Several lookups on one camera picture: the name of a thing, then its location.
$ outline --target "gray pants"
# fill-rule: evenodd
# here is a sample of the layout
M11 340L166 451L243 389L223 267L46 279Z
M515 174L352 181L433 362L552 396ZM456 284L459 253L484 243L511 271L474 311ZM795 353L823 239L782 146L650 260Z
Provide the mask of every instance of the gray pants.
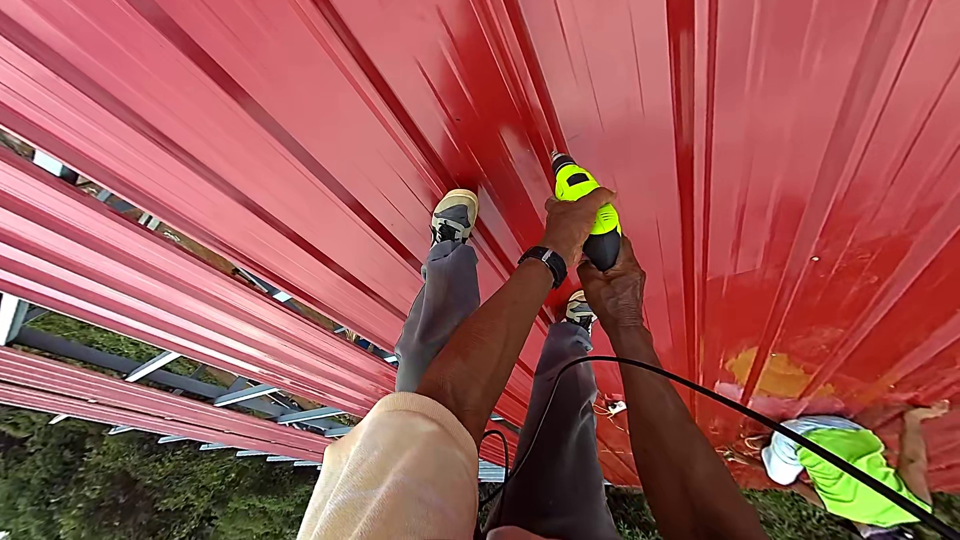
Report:
M457 326L480 306L477 257L473 248L453 241L437 244L423 265L426 283L396 343L396 390L413 392L434 356ZM523 467L494 502L486 530L506 525L546 538L620 538L604 492L597 458L597 396L588 363L564 373L557 394L530 448L560 368L590 350L589 334L572 323L550 326L534 375L527 417L520 430L515 463Z

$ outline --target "hand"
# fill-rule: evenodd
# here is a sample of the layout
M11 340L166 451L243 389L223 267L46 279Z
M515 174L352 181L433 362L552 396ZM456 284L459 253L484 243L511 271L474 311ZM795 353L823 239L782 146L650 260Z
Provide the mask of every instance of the hand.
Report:
M546 230L540 245L560 254L567 271L576 266L584 249L584 242L596 221L597 210L612 203L616 194L605 187L597 187L576 201L547 199Z
M937 418L947 414L950 411L950 401L941 400L929 407L920 407L908 410L903 413L904 418L922 422L931 418Z
M616 264L606 272L597 270L589 260L577 268L587 303L600 319L604 331L643 328L643 285L647 274L634 257L634 248L626 236L620 237Z

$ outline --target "black power cord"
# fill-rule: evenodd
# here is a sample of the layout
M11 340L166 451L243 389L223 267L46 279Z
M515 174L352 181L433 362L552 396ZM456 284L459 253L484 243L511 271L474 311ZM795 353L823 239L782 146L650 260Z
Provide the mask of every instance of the black power cord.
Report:
M481 508L485 504L492 501L493 498L496 497L496 495L500 491L505 492L507 488L507 482L510 481L511 478L515 477L516 473L520 470L521 467L523 467L523 463L525 463L527 460L527 455L530 454L530 449L532 449L534 444L537 442L537 435L540 434L540 428L543 427L543 419L546 418L546 412L547 410L550 409L550 404L553 403L553 398L557 394L557 385L560 382L560 377L564 374L566 370L570 369L571 367L577 364L582 364L584 362L591 362L591 361L616 362L621 364L632 365L641 369L645 369L647 371L651 371L653 373L656 373L657 375L666 377L672 380L673 382L682 384L683 386L686 386L691 390L695 390L700 394L703 394L704 396L707 396L708 398L711 398L714 401L720 402L721 404L726 405L745 416L749 416L750 418L760 422L760 424L763 424L767 428L770 428L771 430L774 430L777 433L780 433L781 435L787 437L788 439L799 444L800 446L803 446L804 448L810 450L811 452L818 455L819 457L822 457L831 465L840 469L844 473L847 473L848 475L854 477L855 479L858 479L861 482L867 484L868 487L870 487L871 489L873 489L883 497L886 497L891 503L896 504L900 508L903 508L904 510L909 512L911 515L913 515L915 518L923 522L925 525L937 531L944 538L948 538L949 540L960 540L960 532L957 532L956 530L951 528L949 525L942 522L939 518L934 516L932 513L927 512L926 510L919 507L918 505L916 505L915 503L913 503L912 501L910 501L900 493L897 493L896 491L888 487L883 482L875 479L874 477L871 477L870 475L868 475L867 473L864 473L860 469L857 469L856 467L848 463L843 458L827 450L826 448L818 445L817 443L811 441L810 439L807 439L806 437L797 434L793 430L790 430L788 428L781 426L780 423L775 422L770 418L767 418L766 416L756 412L755 410L752 410L744 405L741 405L735 402L734 400L721 396L720 394L717 394L716 392L708 388L704 388L704 386L701 386L696 382L686 380L683 377L680 377L679 375L674 375L673 373L670 373L669 371L666 371L665 369L661 369L657 366L653 366L648 363L644 363L636 360L621 358L619 356L584 356L583 358L577 358L576 360L571 361L570 363L566 364L563 368L560 369L560 371L557 373L557 377L553 381L553 389L550 391L550 398L547 399L546 406L543 408L543 414L540 416L540 421L537 423L537 428L534 429L534 434L530 438L530 446L527 448L527 451L520 458L519 462L514 465L513 471L510 471L507 469L507 464L510 461L510 453L507 450L507 438L503 435L503 433L501 433L498 430L489 430L483 434L483 437L480 439L480 442L483 442L483 439L486 438L488 435L492 435L492 434L500 435L500 438L503 440L504 467L503 467L503 483L501 483L499 487L493 490L493 492L490 493L490 495L484 498L484 500L480 503Z

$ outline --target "red corrugated metal sheet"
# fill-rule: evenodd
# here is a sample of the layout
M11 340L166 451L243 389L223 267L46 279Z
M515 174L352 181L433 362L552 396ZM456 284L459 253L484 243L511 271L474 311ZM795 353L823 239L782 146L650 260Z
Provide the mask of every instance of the red corrugated metal sheet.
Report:
M479 191L489 295L539 239L547 152L568 149L619 192L669 368L768 414L861 412L890 435L879 410L960 383L958 11L15 0L0 123L385 347L437 198ZM498 404L512 422L548 320ZM615 368L597 373L617 398ZM690 405L718 444L752 428ZM941 488L960 488L956 414L929 426ZM615 420L601 458L634 483Z
M0 287L20 298L353 414L394 387L396 371L382 359L6 148L0 261ZM508 441L516 445L512 433ZM485 445L488 460L502 455Z
M0 348L0 380L2 403L96 422L317 462L332 442L309 431L6 347Z

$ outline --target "lime green shirt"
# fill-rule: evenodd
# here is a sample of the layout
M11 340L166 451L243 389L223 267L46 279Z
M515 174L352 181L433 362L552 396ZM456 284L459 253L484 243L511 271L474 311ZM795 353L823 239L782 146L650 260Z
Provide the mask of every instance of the lime green shirt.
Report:
M804 436L883 482L919 507L930 510L930 505L911 493L897 471L887 465L883 456L883 442L871 431L825 428L809 431ZM799 448L797 457L813 480L813 486L823 499L828 512L879 527L919 521L906 510L810 450Z

